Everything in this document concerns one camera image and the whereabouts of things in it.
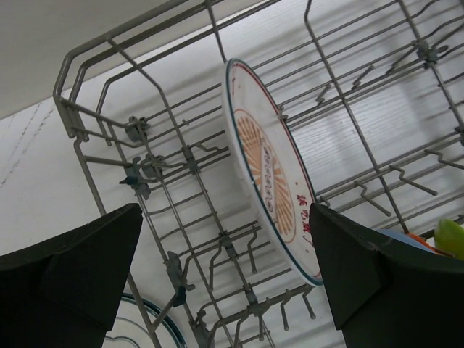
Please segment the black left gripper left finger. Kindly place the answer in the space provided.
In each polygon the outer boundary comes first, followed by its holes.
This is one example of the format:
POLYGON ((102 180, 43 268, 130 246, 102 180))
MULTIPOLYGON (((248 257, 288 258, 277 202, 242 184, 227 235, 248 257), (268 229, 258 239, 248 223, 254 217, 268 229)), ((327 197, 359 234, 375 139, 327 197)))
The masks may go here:
POLYGON ((2 347, 101 347, 112 330, 143 216, 126 204, 1 256, 2 347))

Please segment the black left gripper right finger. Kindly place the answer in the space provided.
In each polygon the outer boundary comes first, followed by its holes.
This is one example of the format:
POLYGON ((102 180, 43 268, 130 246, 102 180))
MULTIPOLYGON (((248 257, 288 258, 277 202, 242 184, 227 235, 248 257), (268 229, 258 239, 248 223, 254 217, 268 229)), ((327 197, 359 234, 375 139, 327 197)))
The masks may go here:
POLYGON ((347 347, 462 347, 463 261, 425 251, 322 205, 310 230, 347 347))

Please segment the light blue plastic plate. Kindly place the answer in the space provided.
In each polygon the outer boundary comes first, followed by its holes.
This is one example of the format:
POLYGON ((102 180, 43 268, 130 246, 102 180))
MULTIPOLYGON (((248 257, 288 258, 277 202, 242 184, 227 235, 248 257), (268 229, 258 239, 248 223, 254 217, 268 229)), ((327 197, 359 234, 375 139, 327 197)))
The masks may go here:
POLYGON ((411 238, 409 235, 404 234, 399 231, 394 231, 394 230, 389 230, 389 229, 378 229, 377 230, 379 233, 388 236, 392 239, 395 239, 397 241, 401 241, 404 244, 408 244, 412 247, 415 247, 417 249, 421 249, 423 251, 427 252, 434 252, 434 250, 428 245, 424 244, 423 242, 419 242, 418 240, 411 238))

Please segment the orange plastic plate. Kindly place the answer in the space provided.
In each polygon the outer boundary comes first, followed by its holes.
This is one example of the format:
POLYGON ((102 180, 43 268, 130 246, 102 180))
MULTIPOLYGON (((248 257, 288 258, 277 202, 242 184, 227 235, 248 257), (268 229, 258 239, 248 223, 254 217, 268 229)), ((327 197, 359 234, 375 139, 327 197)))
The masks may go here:
POLYGON ((418 243, 422 244, 425 248, 431 250, 433 253, 436 253, 435 248, 431 246, 425 239, 421 238, 420 236, 417 236, 413 233, 409 233, 407 236, 410 237, 411 239, 414 239, 418 243))

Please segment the white plate blue rim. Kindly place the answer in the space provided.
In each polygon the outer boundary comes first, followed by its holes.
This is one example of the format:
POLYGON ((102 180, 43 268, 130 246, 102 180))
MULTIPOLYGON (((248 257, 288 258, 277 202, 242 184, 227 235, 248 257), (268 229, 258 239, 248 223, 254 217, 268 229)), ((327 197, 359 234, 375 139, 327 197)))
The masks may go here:
MULTIPOLYGON (((187 347, 183 334, 168 315, 157 327, 155 333, 161 347, 187 347)), ((102 347, 154 347, 132 294, 123 293, 113 328, 106 333, 102 347)))

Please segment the lime green plastic plate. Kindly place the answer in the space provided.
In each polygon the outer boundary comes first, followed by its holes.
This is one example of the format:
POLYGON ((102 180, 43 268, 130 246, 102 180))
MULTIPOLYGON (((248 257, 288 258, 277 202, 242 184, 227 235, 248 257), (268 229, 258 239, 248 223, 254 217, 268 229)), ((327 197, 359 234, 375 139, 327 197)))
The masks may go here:
POLYGON ((463 227, 450 219, 441 219, 434 229, 435 247, 463 260, 463 227))

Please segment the white plate orange sunburst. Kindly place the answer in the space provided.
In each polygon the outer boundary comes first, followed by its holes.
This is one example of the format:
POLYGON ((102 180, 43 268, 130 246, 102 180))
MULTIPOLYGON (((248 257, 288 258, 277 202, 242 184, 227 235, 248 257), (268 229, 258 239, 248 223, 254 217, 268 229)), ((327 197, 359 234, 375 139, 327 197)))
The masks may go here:
POLYGON ((310 227, 315 191, 278 105, 237 58, 225 63, 221 91, 236 174, 261 228, 306 283, 322 286, 310 227))

